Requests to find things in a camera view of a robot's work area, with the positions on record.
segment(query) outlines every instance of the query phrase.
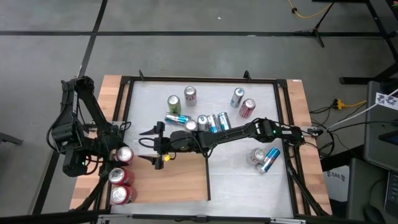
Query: yellow cable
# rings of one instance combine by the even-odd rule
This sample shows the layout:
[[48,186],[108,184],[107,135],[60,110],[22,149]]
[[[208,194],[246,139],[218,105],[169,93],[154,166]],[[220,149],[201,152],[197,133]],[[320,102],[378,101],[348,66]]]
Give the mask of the yellow cable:
[[[293,6],[293,4],[292,4],[292,1],[291,1],[291,0],[288,0],[288,1],[289,1],[289,4],[290,4],[290,7],[291,7],[292,9],[294,9],[294,6]],[[317,15],[321,14],[323,11],[327,10],[330,6],[331,6],[331,3],[330,3],[327,7],[325,7],[324,9],[322,9],[321,11],[319,11],[319,12],[317,12],[317,13],[315,13],[314,15],[311,15],[311,16],[302,16],[302,15],[300,15],[300,14],[297,12],[297,10],[294,11],[294,13],[296,13],[296,15],[299,16],[299,17],[302,18],[302,19],[309,19],[309,18],[312,18],[312,17],[314,17],[314,16],[317,16]]]
[[359,106],[359,105],[364,104],[364,103],[366,103],[366,100],[364,100],[362,102],[359,102],[359,103],[356,103],[354,105],[344,105],[344,107],[355,107],[355,106]]

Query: soda can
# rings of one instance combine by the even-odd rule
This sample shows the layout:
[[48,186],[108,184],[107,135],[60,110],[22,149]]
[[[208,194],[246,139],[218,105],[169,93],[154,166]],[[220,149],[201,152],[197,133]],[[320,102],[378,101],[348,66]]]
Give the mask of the soda can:
[[269,168],[271,168],[272,164],[274,163],[274,161],[276,160],[276,158],[278,158],[280,154],[279,149],[277,149],[276,147],[273,147],[268,153],[266,158],[264,159],[264,163],[263,164],[257,164],[256,165],[256,169],[262,173],[265,174],[266,172],[268,172]]
[[131,186],[134,182],[134,173],[123,168],[115,168],[109,172],[108,179],[114,185]]
[[198,130],[199,131],[209,131],[209,122],[206,115],[199,115],[198,117]]
[[264,162],[264,159],[266,159],[266,151],[260,148],[253,149],[246,157],[246,160],[250,165],[256,165]]
[[229,123],[228,114],[226,112],[221,112],[218,114],[218,120],[220,122],[221,130],[231,129],[231,123]]
[[184,90],[185,104],[195,106],[197,104],[197,90],[192,86],[187,86]]
[[217,132],[221,131],[221,127],[220,127],[220,124],[218,123],[218,119],[217,119],[216,115],[211,114],[211,115],[207,116],[207,120],[209,122],[209,130],[212,133],[217,133]]
[[189,119],[191,119],[190,116],[173,113],[166,113],[166,116],[164,117],[164,121],[180,125],[185,125]]
[[189,119],[186,123],[185,123],[185,130],[186,131],[198,131],[198,124],[196,121]]
[[256,103],[252,99],[246,99],[242,103],[242,107],[239,110],[239,114],[242,118],[250,117],[251,113],[253,113],[254,109],[256,108]]
[[135,201],[137,190],[134,187],[119,186],[111,192],[111,200],[116,205],[123,205]]
[[169,105],[169,110],[171,113],[180,114],[181,113],[181,102],[180,98],[176,95],[171,95],[167,99],[167,104]]
[[236,88],[234,91],[234,95],[232,95],[232,99],[231,99],[231,106],[233,108],[238,108],[239,104],[242,101],[242,98],[244,96],[244,90],[242,88]]
[[116,152],[117,161],[127,162],[128,164],[130,164],[133,157],[134,157],[134,151],[127,146],[121,147]]

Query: silver can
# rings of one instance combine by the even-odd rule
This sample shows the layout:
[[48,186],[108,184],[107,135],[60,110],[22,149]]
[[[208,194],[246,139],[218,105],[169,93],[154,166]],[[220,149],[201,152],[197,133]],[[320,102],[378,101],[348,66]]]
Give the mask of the silver can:
[[181,113],[181,102],[180,98],[176,95],[171,95],[167,99],[167,104],[169,105],[169,110],[173,114]]
[[221,130],[231,129],[231,124],[229,123],[228,114],[226,112],[221,112],[218,114],[218,120],[220,121]]
[[267,152],[260,148],[253,149],[246,157],[247,162],[250,165],[256,165],[264,162],[266,159]]
[[187,86],[184,90],[185,104],[195,106],[197,104],[197,90],[192,86]]
[[190,119],[185,123],[186,131],[198,131],[198,124],[196,121]]
[[209,131],[209,122],[206,115],[199,115],[198,117],[198,130]]
[[234,95],[232,95],[231,106],[233,108],[238,108],[239,104],[241,104],[243,96],[244,90],[242,88],[236,88],[234,91]]
[[211,115],[207,116],[207,120],[209,122],[209,130],[212,133],[217,133],[217,132],[221,131],[221,127],[220,127],[220,124],[218,122],[216,115],[211,114]]

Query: white board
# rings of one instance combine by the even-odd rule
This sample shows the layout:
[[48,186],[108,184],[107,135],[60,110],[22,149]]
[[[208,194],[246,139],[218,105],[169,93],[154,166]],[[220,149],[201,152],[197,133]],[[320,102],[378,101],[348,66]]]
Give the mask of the white board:
[[[191,85],[197,89],[197,105],[186,106],[183,91]],[[252,98],[256,108],[250,118],[239,115],[239,108],[229,105],[237,87],[245,90],[243,99]],[[185,83],[185,82],[134,82],[124,142],[136,155],[155,154],[153,149],[138,144],[142,136],[157,121],[164,121],[168,111],[167,98],[177,95],[181,99],[181,114],[197,119],[200,114],[227,112],[232,127],[244,125],[254,118],[278,121],[274,86],[253,83]],[[183,126],[166,124],[164,136]],[[246,155],[255,147],[281,151],[267,174],[247,164]],[[113,213],[153,215],[211,215],[224,217],[281,217],[292,218],[289,186],[285,169],[282,141],[263,144],[255,139],[241,139],[220,144],[209,158],[211,200],[181,203],[130,203],[112,206]]]

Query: green can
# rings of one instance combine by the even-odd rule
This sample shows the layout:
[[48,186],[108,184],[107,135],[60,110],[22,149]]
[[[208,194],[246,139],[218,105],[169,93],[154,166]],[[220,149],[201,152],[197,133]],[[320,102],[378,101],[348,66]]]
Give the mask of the green can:
[[181,101],[176,95],[171,95],[167,99],[167,104],[169,105],[169,110],[171,113],[180,114],[181,113]]

